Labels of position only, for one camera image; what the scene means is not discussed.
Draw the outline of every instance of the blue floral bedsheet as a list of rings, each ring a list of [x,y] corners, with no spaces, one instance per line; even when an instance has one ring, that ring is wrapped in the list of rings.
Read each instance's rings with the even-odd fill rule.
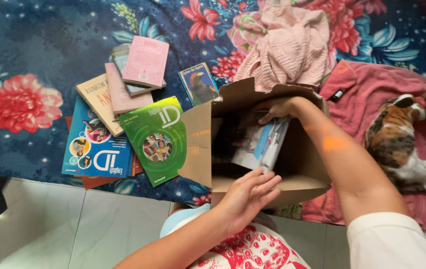
[[[178,71],[206,62],[218,86],[231,82],[245,55],[267,34],[264,0],[0,0],[0,174],[81,186],[61,174],[75,86],[105,72],[109,50],[133,35],[168,42],[166,89],[191,103]],[[407,0],[293,0],[328,13],[330,66],[381,63],[426,76],[426,6]],[[153,188],[146,175],[101,190],[203,204],[209,189],[183,177]]]

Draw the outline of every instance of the book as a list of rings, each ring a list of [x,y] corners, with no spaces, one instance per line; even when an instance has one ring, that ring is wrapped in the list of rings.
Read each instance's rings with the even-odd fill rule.
[[[111,134],[118,136],[123,133],[122,126],[114,115],[106,74],[78,84],[77,91],[95,114],[98,115],[98,118],[105,124]]]
[[[291,117],[258,124],[267,113],[232,113],[224,117],[213,141],[212,155],[249,169],[265,167],[273,170]]]
[[[126,61],[128,59],[128,54],[130,52],[131,46],[132,46],[131,44],[122,44],[120,46],[114,47],[110,51],[110,55],[112,56],[111,60],[117,66],[117,70],[120,73],[120,76],[123,76],[123,71],[125,70],[125,65],[126,65]],[[159,87],[156,87],[156,86],[150,87],[150,86],[128,83],[128,82],[124,82],[124,83],[125,83],[125,86],[126,86],[126,90],[130,94],[130,96],[135,96],[135,95],[138,95],[138,94],[150,94],[151,95],[151,93],[149,93],[150,91],[152,91],[154,89],[160,89]],[[165,79],[163,79],[161,88],[166,87],[166,86],[167,86],[167,82],[165,81]]]
[[[62,174],[124,178],[130,173],[132,158],[126,135],[114,137],[88,104],[77,97]]]
[[[72,116],[66,116],[65,123],[66,123],[67,130],[70,132],[70,125],[72,124]],[[143,167],[140,164],[140,161],[138,160],[138,157],[136,156],[134,152],[133,158],[132,158],[132,173],[130,174],[130,176],[133,177],[136,174],[141,172],[143,172]],[[74,177],[82,178],[83,187],[86,190],[121,179],[116,177],[77,176],[77,175],[74,175]]]
[[[129,95],[114,63],[106,63],[105,70],[114,114],[124,114],[153,103],[150,92],[133,97]]]
[[[209,102],[220,95],[206,63],[178,72],[193,106]]]
[[[168,43],[156,39],[134,36],[123,81],[161,88],[169,47]]]
[[[186,129],[176,97],[119,117],[143,169],[156,187],[178,175],[186,159]]]

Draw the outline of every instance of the white sleeve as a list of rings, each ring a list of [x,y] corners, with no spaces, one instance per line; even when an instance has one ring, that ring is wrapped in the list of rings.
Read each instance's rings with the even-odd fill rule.
[[[360,216],[347,228],[351,269],[426,268],[426,238],[412,218],[393,212]]]

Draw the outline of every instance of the hand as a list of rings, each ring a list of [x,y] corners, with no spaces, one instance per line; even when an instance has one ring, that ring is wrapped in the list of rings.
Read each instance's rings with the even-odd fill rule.
[[[273,118],[280,118],[285,117],[288,115],[291,115],[293,118],[296,117],[294,113],[295,108],[295,102],[298,100],[307,100],[302,97],[286,97],[286,98],[277,98],[277,99],[269,99],[267,101],[264,101],[260,104],[258,104],[256,107],[254,107],[253,111],[258,110],[269,110],[269,113],[266,114],[264,117],[258,120],[258,123],[261,125],[264,125],[268,123]]]
[[[244,229],[265,205],[279,195],[279,189],[269,190],[281,182],[281,177],[275,176],[274,172],[263,172],[264,168],[257,168],[234,181],[221,202],[213,208],[229,222],[230,235]]]

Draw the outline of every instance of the pink book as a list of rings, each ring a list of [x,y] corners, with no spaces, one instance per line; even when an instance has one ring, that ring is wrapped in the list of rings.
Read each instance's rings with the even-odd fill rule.
[[[114,114],[123,114],[153,103],[151,92],[130,96],[114,63],[105,64]]]
[[[167,64],[168,43],[134,36],[122,79],[124,82],[162,88]]]

